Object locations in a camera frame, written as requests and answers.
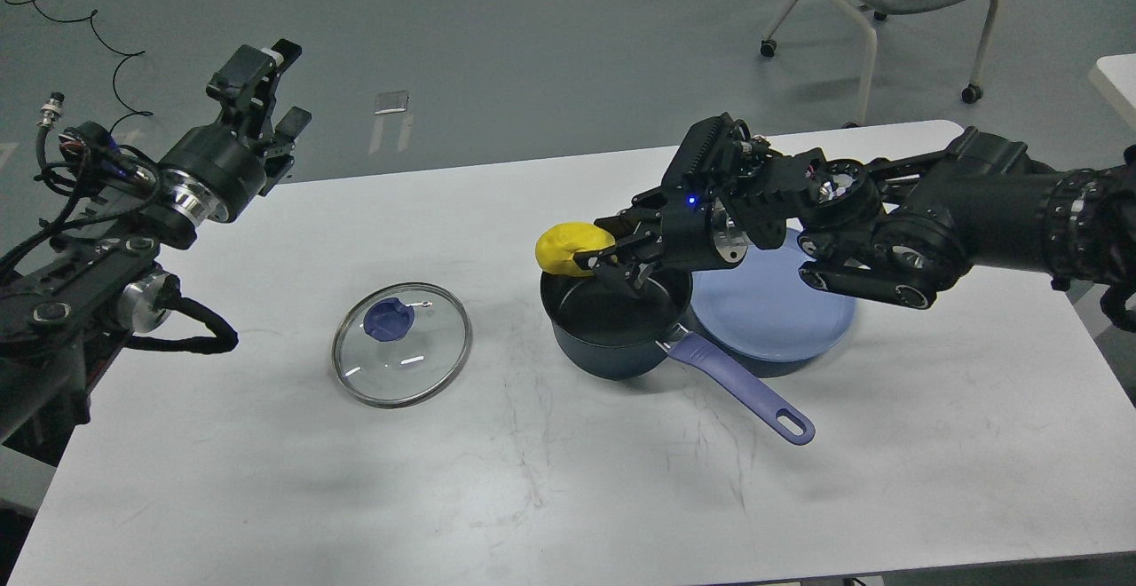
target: saucepan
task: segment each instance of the saucepan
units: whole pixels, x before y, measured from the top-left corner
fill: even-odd
[[[628,298],[594,277],[541,275],[541,300],[552,319],[557,344],[584,371],[624,380],[670,357],[705,372],[790,443],[812,441],[816,429],[808,417],[733,357],[679,323],[693,291],[687,271],[658,270],[642,291],[640,298]]]

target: table surface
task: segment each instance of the table surface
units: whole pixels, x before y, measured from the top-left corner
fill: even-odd
[[[959,132],[775,144],[869,160]],[[282,185],[166,251],[240,348],[119,357],[11,584],[702,584],[1136,551],[1136,412],[1043,275],[977,267],[929,311],[860,302],[843,343],[769,380],[815,421],[803,447],[670,360],[628,383],[574,368],[535,238],[621,209],[671,153]],[[473,351],[434,399],[373,409],[334,379],[332,336],[400,282],[462,299]]]
[[[1105,100],[1136,128],[1136,53],[1105,56],[1096,60],[1088,79]]]

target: black robotic arm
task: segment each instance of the black robotic arm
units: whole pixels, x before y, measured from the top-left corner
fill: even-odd
[[[236,346],[236,332],[202,303],[183,298],[178,278],[156,259],[161,245],[190,249],[206,219],[234,221],[291,169],[295,137],[311,116],[292,108],[273,126],[272,114],[281,75],[300,53],[287,40],[237,49],[206,89],[220,103],[217,119],[190,129],[157,162],[117,144],[93,122],[64,129],[64,161],[47,161],[47,136],[62,114],[64,95],[52,93],[43,104],[36,178],[68,202],[0,259],[0,442],[34,451],[90,421],[90,392],[122,348],[227,352]],[[68,219],[84,198],[91,204]],[[20,259],[43,241],[59,258],[18,274]],[[200,320],[212,335],[135,335],[153,330],[172,311]]]
[[[1103,283],[1102,308],[1136,332],[1136,145],[1116,168],[1056,173],[1026,144],[967,128],[903,160],[787,157],[728,114],[694,124],[657,189],[595,225],[616,238],[574,261],[635,295],[657,269],[735,267],[776,249],[799,218],[809,286],[929,308],[975,263],[1045,271],[1053,287]]]

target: glass lid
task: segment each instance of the glass lid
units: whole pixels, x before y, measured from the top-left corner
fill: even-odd
[[[335,334],[340,383],[371,407],[409,407],[445,388],[458,375],[473,333],[450,291],[401,283],[357,303]]]

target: light blue plate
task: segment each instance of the light blue plate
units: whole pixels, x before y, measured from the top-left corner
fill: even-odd
[[[718,342],[766,362],[799,362],[843,338],[855,299],[813,291],[796,270],[809,259],[788,229],[778,250],[750,246],[735,269],[694,274],[691,308]]]

